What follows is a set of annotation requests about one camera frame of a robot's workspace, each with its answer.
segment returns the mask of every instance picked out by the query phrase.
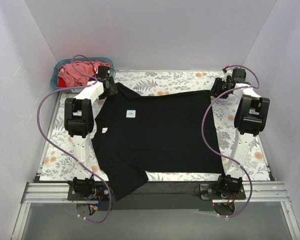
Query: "floral mat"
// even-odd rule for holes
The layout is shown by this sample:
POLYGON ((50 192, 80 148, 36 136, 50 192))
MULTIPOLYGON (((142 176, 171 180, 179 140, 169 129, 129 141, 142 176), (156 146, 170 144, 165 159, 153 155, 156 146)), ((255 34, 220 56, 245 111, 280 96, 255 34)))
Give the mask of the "floral mat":
MULTIPOLYGON (((216 77, 222 72, 117 72, 115 82, 120 82, 126 87, 143 96, 162 96, 181 92, 210 90, 216 77)), ((73 153, 73 146, 68 132, 64 128, 65 99, 74 94, 63 93, 60 99, 56 119, 53 124, 51 140, 73 153)), ((94 117, 99 113, 104 100, 93 104, 94 117)), ((220 99, 213 106, 214 123, 217 131, 218 143, 221 153, 229 156, 235 140, 234 119, 239 100, 234 95, 227 99, 220 99)), ((94 125, 91 138, 96 133, 94 125)), ((90 159, 92 170, 100 177, 108 180, 107 175, 99 168, 92 144, 90 142, 90 159)), ((45 155, 41 181, 67 181, 74 177, 75 162, 63 152, 49 144, 45 155)), ((256 140, 250 147, 244 167, 253 181, 269 181, 269 174, 263 153, 256 140)), ((216 181, 219 174, 214 173, 185 173, 185 172, 147 172, 149 181, 216 181)))

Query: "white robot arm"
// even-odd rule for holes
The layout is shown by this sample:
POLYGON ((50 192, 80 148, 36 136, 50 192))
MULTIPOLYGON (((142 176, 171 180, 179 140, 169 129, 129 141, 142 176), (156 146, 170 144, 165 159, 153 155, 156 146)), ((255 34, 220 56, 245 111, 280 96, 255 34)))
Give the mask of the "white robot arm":
POLYGON ((238 194, 242 188, 243 171, 250 147, 256 140, 256 136, 266 125, 270 100, 256 94, 249 82, 246 82, 246 71, 242 68, 233 70, 223 69, 223 78, 217 77, 214 81, 210 95, 218 97, 225 91, 240 88, 233 91, 233 94, 240 100, 234 118, 235 140, 230 157, 240 163, 228 161, 224 167, 225 175, 218 179, 218 189, 225 196, 238 194))
MULTIPOLYGON (((99 66, 96 81, 89 81, 77 96, 68 97, 64 101, 64 128, 68 131, 74 148, 73 155, 91 170, 90 162, 90 134, 94 129, 94 115, 92 105, 97 99, 104 99, 118 93, 114 79, 110 76, 110 68, 99 66)), ((95 182, 91 173, 76 163, 71 187, 83 197, 93 194, 95 182)))
MULTIPOLYGON (((94 83, 95 81, 90 81, 88 84, 92 85, 94 83)), ((104 93, 103 84, 101 82, 97 82, 93 86, 84 88, 77 96, 74 97, 74 99, 81 100, 81 101, 87 99, 90 100, 91 105, 93 105, 94 102, 98 99, 98 97, 103 93, 104 93)), ((90 151, 89 151, 90 134, 91 133, 88 132, 85 137, 83 137, 82 135, 70 136, 74 148, 73 155, 89 169, 91 169, 90 151)), ((91 173, 85 171, 83 167, 76 162, 74 177, 77 177, 78 179, 86 179, 91 177, 91 173)))
MULTIPOLYGON (((254 100, 259 100, 261 97, 255 93, 255 91, 249 87, 250 85, 246 83, 237 83, 235 88, 247 86, 248 88, 241 88, 238 90, 234 90, 233 94, 240 100, 242 96, 251 96, 254 100)), ((235 129, 235 139, 233 144, 233 149, 230 157, 237 160, 242 166, 245 165, 249 149, 251 144, 256 140, 256 135, 251 133, 243 133, 240 134, 239 129, 235 129)), ((230 175, 232 178, 242 178, 243 171, 238 164, 232 161, 228 161, 228 163, 224 167, 225 175, 230 175)))

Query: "white wall panel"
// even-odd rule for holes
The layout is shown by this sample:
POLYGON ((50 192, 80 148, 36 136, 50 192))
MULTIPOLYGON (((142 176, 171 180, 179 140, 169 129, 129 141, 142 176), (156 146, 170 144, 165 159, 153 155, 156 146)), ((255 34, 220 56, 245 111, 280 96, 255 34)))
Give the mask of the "white wall panel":
MULTIPOLYGON (((36 122, 56 60, 23 0, 0 0, 0 240, 9 240, 44 141, 36 122)), ((47 130, 53 97, 42 109, 47 130)))
POLYGON ((275 0, 25 0, 58 61, 103 56, 117 69, 242 64, 275 0))
POLYGON ((277 1, 244 65, 260 78, 257 92, 270 98, 261 139, 300 227, 300 0, 277 1))

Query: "blue basket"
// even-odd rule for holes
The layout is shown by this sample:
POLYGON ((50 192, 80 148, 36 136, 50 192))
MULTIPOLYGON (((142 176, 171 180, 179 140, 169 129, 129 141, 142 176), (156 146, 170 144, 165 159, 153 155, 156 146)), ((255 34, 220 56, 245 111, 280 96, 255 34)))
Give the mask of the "blue basket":
MULTIPOLYGON (((110 76, 113 77, 115 75, 115 71, 113 70, 113 69, 115 69, 114 64, 109 58, 106 58, 106 57, 89 57, 89 59, 91 61, 99 61, 99 62, 102 62, 104 64, 110 64, 110 68, 112 68, 111 72, 110 72, 110 76)), ((74 60, 75 61, 87 61, 87 59, 85 59, 85 58, 75 58, 74 60)), ((63 65, 70 64, 70 63, 71 63, 71 59, 65 59, 65 60, 62 60, 62 61, 58 62, 57 65, 55 65, 55 67, 53 69, 53 75, 52 75, 52 78, 50 80, 50 83, 51 83, 51 85, 54 89, 64 89, 64 87, 58 87, 58 73, 59 73, 59 69, 63 65)), ((79 89, 73 89, 72 91, 71 90, 64 90, 64 93, 79 93, 79 92, 82 91, 82 89, 80 89, 80 88, 79 89)))

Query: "pink cloth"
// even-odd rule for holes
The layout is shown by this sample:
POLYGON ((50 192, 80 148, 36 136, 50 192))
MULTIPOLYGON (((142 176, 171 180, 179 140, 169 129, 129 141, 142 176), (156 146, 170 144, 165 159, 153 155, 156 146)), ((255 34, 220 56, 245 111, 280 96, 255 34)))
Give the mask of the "pink cloth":
MULTIPOLYGON (((93 76, 95 74, 94 69, 89 61, 74 61, 73 64, 78 71, 88 76, 93 76)), ((100 61, 93 61, 93 65, 96 69, 98 69, 100 65, 110 67, 110 63, 103 63, 100 61)), ((60 67, 58 77, 65 81, 67 87, 86 86, 90 79, 89 77, 83 76, 77 72, 72 67, 71 63, 60 67)))

